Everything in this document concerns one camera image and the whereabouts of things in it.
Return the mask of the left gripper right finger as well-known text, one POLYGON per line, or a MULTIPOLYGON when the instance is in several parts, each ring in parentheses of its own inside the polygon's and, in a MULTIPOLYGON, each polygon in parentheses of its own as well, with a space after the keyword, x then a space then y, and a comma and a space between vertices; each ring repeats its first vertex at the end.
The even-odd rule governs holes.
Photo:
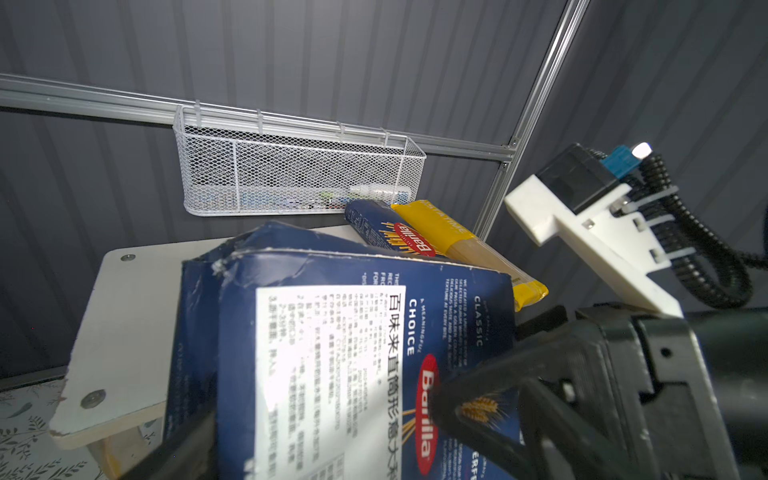
POLYGON ((539 479, 651 479, 541 381, 519 389, 520 426, 539 479))

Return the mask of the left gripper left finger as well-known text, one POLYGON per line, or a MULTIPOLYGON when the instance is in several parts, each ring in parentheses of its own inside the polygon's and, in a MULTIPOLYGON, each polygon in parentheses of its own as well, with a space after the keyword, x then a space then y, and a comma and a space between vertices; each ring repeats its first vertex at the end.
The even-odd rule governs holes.
POLYGON ((122 479, 217 479, 216 408, 195 413, 122 479))

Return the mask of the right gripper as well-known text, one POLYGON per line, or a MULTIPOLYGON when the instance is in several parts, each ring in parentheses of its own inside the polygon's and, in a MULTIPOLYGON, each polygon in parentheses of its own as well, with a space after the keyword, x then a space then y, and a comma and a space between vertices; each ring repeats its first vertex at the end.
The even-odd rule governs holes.
POLYGON ((539 479, 519 389, 537 379, 653 479, 767 475, 767 312, 655 315, 603 304, 555 307, 519 343, 438 386, 439 430, 514 479, 539 479))

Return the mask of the yellow Pasta Time bag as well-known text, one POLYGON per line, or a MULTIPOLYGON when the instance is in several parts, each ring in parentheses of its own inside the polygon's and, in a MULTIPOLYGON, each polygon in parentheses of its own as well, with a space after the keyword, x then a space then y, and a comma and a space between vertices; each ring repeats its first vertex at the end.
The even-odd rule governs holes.
POLYGON ((512 280, 516 311, 538 303, 549 294, 542 282, 507 260, 429 201, 395 204, 392 208, 449 259, 508 274, 512 280))

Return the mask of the dark blue Barilla box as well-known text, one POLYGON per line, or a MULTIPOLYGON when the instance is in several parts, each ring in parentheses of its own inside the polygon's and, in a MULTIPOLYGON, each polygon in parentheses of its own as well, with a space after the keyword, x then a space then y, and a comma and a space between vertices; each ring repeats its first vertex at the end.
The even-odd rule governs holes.
POLYGON ((218 479, 501 479, 429 408, 514 314, 506 274, 264 224, 182 264, 165 436, 212 413, 218 479))

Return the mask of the blue Barilla spaghetti box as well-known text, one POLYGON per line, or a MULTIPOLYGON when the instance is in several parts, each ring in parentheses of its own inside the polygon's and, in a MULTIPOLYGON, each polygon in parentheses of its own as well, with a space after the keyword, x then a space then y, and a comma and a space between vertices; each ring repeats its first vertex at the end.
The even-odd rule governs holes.
POLYGON ((444 258, 414 227, 381 201, 351 201, 345 207, 344 217, 368 245, 404 255, 444 258))

